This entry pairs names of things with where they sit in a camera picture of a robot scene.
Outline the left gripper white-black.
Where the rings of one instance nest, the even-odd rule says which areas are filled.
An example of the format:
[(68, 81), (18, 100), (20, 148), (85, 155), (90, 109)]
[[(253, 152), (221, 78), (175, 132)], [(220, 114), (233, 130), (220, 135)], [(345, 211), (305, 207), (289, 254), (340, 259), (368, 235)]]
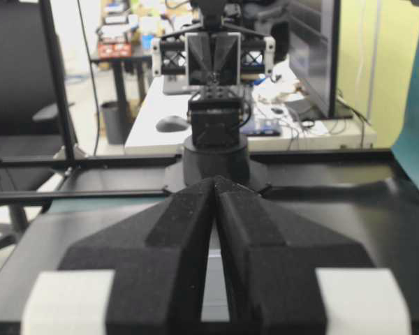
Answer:
[(198, 19), (153, 38), (153, 76), (185, 75), (189, 85), (239, 85), (243, 75), (271, 76), (275, 39), (237, 25), (226, 15), (227, 1), (192, 1)]

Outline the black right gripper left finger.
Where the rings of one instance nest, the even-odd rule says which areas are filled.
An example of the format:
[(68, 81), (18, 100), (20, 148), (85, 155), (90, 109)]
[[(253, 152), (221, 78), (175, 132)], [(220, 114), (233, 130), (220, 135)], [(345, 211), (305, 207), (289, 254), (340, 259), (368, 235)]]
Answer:
[(38, 275), (22, 334), (171, 334), (201, 318), (215, 206), (205, 179), (71, 244)]

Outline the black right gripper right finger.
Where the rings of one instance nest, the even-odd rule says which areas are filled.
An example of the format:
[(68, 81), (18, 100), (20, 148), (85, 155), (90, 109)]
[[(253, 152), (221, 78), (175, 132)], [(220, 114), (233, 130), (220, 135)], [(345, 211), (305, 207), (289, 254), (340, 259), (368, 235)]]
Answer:
[(358, 241), (214, 180), (223, 254), (238, 302), (262, 334), (410, 334), (393, 273)]

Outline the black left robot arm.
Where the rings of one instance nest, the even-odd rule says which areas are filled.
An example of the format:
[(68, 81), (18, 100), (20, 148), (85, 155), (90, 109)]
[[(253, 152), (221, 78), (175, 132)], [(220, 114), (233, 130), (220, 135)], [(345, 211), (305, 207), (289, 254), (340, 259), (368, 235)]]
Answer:
[(224, 1), (198, 1), (199, 23), (152, 42), (158, 74), (184, 39), (185, 73), (199, 86), (188, 102), (191, 134), (179, 164), (184, 188), (166, 200), (73, 244), (59, 267), (34, 282), (21, 334), (259, 334), (252, 318), (201, 320), (215, 182), (264, 187), (265, 168), (249, 157), (241, 127), (251, 117), (233, 92), (242, 44), (251, 31), (229, 24)]

